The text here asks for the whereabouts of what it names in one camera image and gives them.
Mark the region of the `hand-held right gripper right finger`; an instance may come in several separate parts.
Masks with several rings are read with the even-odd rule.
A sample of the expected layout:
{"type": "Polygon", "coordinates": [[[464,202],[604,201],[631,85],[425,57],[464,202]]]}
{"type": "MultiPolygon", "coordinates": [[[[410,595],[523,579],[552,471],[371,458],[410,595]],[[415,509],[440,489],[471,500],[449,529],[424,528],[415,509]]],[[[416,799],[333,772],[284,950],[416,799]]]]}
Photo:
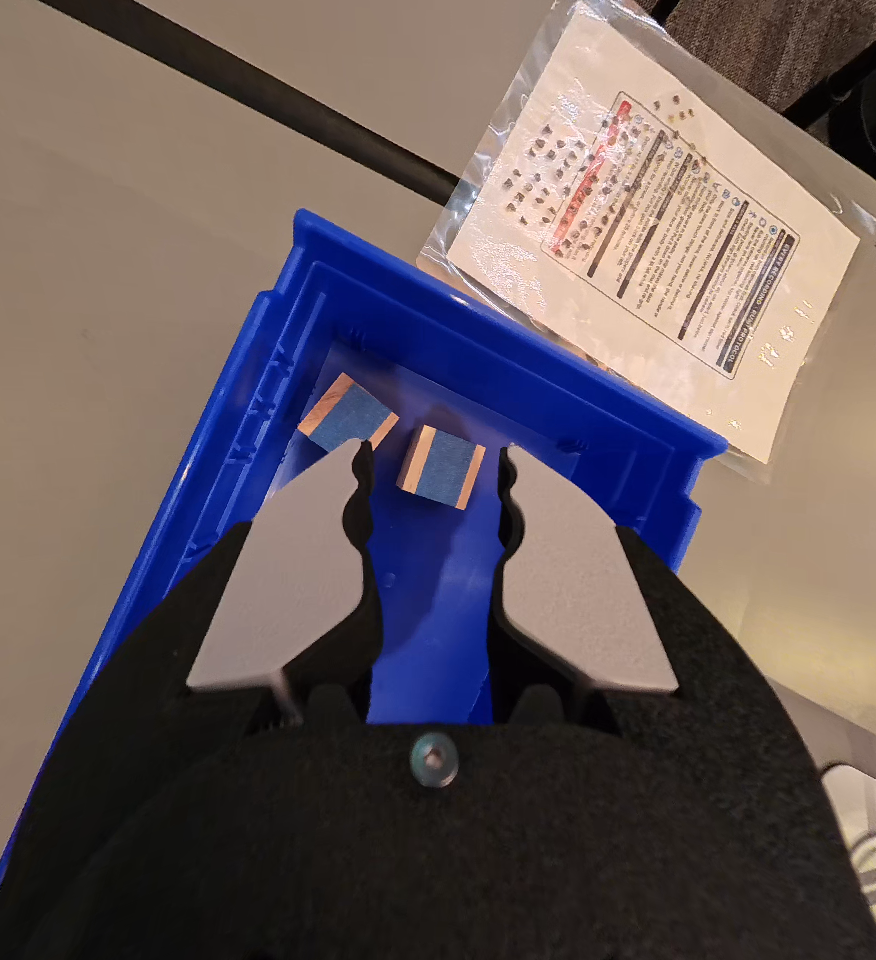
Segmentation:
{"type": "Polygon", "coordinates": [[[491,596],[492,717],[548,687],[565,716],[595,718],[606,692],[671,696],[679,680],[619,528],[528,450],[501,450],[502,555],[491,596]]]}

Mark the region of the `blue plastic bin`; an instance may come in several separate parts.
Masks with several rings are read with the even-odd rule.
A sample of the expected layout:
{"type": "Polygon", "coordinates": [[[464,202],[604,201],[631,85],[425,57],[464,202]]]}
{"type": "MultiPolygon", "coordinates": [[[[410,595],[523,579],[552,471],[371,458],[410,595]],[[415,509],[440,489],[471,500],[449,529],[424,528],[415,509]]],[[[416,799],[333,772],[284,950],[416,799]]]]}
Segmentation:
{"type": "Polygon", "coordinates": [[[679,570],[702,466],[725,441],[516,321],[299,210],[253,302],[52,742],[140,624],[237,523],[323,450],[297,427],[348,374],[399,416],[374,452],[373,569],[384,651],[373,723],[491,718],[484,630],[502,555],[501,449],[516,444],[679,570]],[[396,486],[415,430],[486,448],[466,510],[396,486]]]}

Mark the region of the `instruction sheet in plastic bag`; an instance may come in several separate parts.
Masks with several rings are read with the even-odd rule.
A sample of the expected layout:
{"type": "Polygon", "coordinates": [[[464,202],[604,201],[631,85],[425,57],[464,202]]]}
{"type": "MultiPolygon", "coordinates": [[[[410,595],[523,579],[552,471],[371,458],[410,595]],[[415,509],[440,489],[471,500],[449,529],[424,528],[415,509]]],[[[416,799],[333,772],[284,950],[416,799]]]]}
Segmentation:
{"type": "Polygon", "coordinates": [[[628,2],[553,2],[417,264],[770,469],[876,216],[628,2]]]}

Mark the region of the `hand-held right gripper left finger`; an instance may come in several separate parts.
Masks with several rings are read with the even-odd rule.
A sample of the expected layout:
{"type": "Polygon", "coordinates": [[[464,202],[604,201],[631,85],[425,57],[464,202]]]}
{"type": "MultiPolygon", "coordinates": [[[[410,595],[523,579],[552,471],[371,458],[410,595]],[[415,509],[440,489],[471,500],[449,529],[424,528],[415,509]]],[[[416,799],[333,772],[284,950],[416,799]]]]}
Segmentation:
{"type": "Polygon", "coordinates": [[[375,456],[349,439],[271,496],[240,550],[187,686],[265,690],[290,722],[339,688],[357,721],[371,708],[384,613],[370,552],[375,456]]]}

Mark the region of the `wooden cube with blue tape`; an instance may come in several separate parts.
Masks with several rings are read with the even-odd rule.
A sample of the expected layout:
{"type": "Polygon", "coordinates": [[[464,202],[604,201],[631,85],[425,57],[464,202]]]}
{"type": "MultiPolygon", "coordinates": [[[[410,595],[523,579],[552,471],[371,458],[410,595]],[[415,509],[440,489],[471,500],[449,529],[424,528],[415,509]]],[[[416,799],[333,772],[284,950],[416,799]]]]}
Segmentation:
{"type": "Polygon", "coordinates": [[[434,426],[419,426],[409,443],[396,486],[410,495],[465,511],[486,447],[434,426]]]}
{"type": "Polygon", "coordinates": [[[352,439],[367,442],[376,450],[399,420],[396,412],[342,372],[297,430],[325,452],[333,452],[352,439]]]}

